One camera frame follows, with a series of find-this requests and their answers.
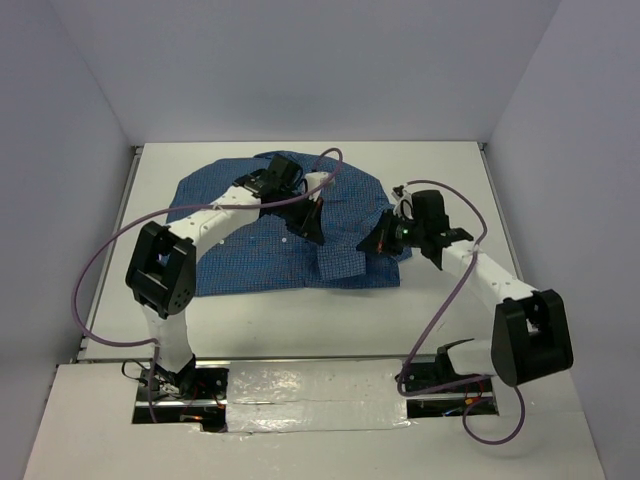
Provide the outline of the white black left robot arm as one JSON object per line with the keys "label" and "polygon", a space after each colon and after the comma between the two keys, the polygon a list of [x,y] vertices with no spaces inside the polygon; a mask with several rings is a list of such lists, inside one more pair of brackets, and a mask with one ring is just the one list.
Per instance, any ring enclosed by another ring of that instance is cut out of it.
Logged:
{"label": "white black left robot arm", "polygon": [[219,198],[186,217],[141,228],[125,283],[159,342],[155,371],[171,397],[184,398],[196,385],[186,308],[196,293],[197,262],[264,215],[283,219],[291,233],[322,245],[320,192],[331,181],[329,172],[304,174],[298,164],[276,155],[268,167],[237,178]]}

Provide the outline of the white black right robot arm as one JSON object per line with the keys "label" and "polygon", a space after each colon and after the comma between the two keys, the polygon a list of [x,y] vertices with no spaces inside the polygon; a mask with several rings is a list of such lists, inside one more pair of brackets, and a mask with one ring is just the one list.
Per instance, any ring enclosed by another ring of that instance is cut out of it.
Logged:
{"label": "white black right robot arm", "polygon": [[465,229],[451,227],[439,191],[411,193],[398,186],[393,196],[396,206],[381,214],[358,250],[384,256],[419,250],[457,280],[437,319],[467,289],[493,320],[489,338],[466,338],[438,349],[434,375],[442,389],[456,391],[477,376],[498,377],[515,387],[573,366],[566,309],[555,290],[538,290],[519,280],[483,252],[479,240]]}

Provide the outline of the silver tape patch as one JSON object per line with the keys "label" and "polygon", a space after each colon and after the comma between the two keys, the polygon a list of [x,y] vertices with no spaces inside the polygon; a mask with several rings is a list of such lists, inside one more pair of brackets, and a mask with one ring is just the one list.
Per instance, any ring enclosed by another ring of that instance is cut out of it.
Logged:
{"label": "silver tape patch", "polygon": [[400,362],[252,362],[229,367],[230,433],[391,430],[410,425],[396,391]]}

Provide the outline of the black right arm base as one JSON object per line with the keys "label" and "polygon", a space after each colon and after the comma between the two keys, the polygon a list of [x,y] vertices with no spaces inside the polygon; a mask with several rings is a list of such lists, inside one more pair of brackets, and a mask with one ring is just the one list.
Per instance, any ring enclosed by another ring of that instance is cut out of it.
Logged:
{"label": "black right arm base", "polygon": [[402,381],[402,390],[411,420],[458,417],[469,406],[471,415],[498,413],[491,380],[456,374],[443,355],[413,361]]}

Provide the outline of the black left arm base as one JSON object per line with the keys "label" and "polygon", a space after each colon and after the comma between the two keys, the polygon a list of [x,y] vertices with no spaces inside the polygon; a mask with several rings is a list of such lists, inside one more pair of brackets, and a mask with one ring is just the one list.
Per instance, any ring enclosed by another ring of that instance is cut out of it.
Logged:
{"label": "black left arm base", "polygon": [[206,432],[227,430],[229,369],[197,367],[185,386],[175,386],[138,360],[124,360],[120,373],[136,383],[134,425],[198,424]]}

